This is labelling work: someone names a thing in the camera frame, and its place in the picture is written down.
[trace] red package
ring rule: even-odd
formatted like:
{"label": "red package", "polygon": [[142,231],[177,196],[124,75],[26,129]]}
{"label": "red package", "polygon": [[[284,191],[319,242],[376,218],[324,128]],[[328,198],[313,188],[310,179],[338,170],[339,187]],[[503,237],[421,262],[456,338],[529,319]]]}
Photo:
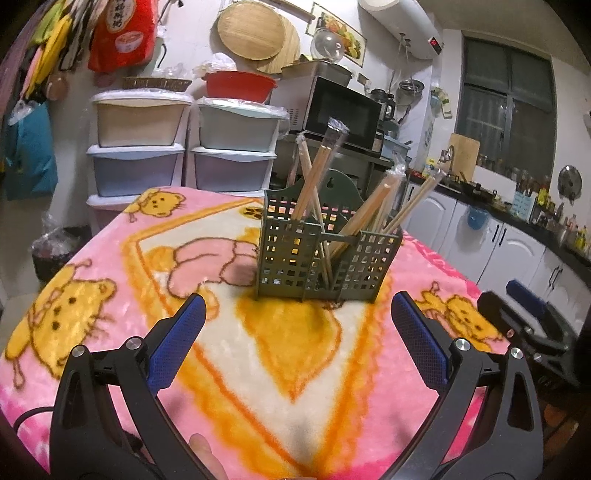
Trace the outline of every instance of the red package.
{"label": "red package", "polygon": [[146,63],[156,44],[157,0],[109,0],[96,24],[88,68],[114,72]]}

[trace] round wooden cutting board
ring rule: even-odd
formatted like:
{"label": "round wooden cutting board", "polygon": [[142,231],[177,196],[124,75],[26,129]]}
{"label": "round wooden cutting board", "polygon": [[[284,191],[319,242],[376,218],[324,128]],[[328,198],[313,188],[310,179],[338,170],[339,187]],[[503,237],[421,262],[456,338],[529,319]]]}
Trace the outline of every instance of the round wooden cutting board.
{"label": "round wooden cutting board", "polygon": [[283,16],[281,17],[281,22],[285,28],[283,47],[273,58],[255,62],[255,68],[259,72],[281,73],[283,67],[291,65],[300,56],[300,36],[296,28]]}
{"label": "round wooden cutting board", "polygon": [[285,28],[281,18],[272,8],[246,0],[222,12],[217,31],[232,53],[245,59],[267,60],[283,47]]}

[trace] water heater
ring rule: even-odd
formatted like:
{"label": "water heater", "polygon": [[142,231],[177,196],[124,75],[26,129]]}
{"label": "water heater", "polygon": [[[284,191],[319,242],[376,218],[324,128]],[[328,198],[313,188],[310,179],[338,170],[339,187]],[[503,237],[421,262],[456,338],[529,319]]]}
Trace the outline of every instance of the water heater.
{"label": "water heater", "polygon": [[435,25],[417,0],[359,0],[418,59],[432,60],[443,50]]}

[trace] green plastic basket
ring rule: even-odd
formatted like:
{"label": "green plastic basket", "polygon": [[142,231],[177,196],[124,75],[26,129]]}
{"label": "green plastic basket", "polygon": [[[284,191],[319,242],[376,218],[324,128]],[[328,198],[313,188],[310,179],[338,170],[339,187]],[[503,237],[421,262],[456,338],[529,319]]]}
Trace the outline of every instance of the green plastic basket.
{"label": "green plastic basket", "polygon": [[[305,222],[290,219],[303,179],[284,190],[265,192],[265,212],[259,243],[257,296],[292,299],[367,300],[378,295],[392,260],[402,242],[402,229],[394,235],[359,232],[338,233],[363,204],[357,188],[343,173],[329,170],[319,189],[324,230],[313,217]],[[333,261],[333,282],[321,278],[318,249],[321,241],[349,244]]]}

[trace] window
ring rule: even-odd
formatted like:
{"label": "window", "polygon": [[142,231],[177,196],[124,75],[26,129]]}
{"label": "window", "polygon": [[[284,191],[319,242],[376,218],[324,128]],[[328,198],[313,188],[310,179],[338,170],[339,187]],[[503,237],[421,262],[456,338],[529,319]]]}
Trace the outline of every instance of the window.
{"label": "window", "polygon": [[482,166],[511,177],[551,176],[556,143],[552,67],[530,53],[465,39],[464,84],[456,131],[480,141]]}

